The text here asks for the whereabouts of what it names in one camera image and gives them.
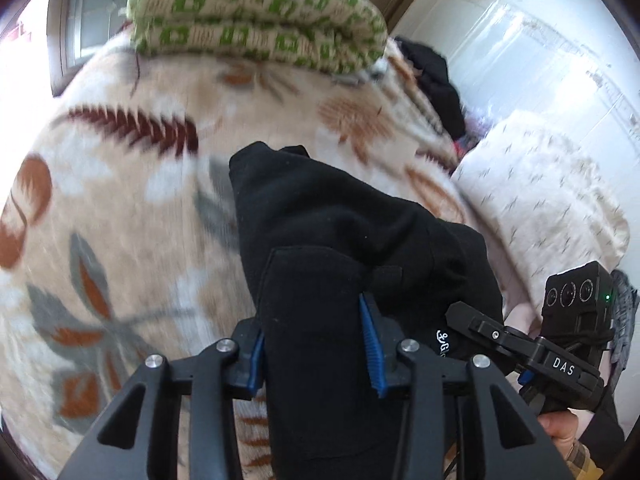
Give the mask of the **right hand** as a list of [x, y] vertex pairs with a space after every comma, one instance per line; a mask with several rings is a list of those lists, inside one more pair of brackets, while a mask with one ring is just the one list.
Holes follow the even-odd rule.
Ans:
[[538, 422], [564, 457], [570, 455], [577, 441], [578, 417], [570, 411], [541, 414]]

